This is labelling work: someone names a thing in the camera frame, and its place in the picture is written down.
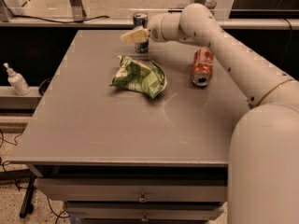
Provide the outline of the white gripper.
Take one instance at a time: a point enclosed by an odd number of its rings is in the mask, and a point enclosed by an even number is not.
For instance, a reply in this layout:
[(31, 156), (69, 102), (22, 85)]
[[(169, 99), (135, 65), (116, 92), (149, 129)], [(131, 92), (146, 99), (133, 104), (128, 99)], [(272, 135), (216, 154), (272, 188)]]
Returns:
[(138, 26), (121, 35), (124, 44), (144, 43), (150, 38), (155, 42), (178, 41), (181, 38), (178, 13), (161, 13), (152, 16), (147, 29)]

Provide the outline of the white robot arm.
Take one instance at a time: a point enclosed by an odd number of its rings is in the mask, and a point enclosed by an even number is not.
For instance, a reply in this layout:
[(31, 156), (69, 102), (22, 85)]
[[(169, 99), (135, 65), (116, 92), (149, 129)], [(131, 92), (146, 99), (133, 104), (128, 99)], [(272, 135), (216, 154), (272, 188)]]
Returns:
[(121, 35), (147, 39), (209, 48), (249, 103), (229, 147), (228, 224), (298, 224), (299, 81), (227, 34), (201, 4)]

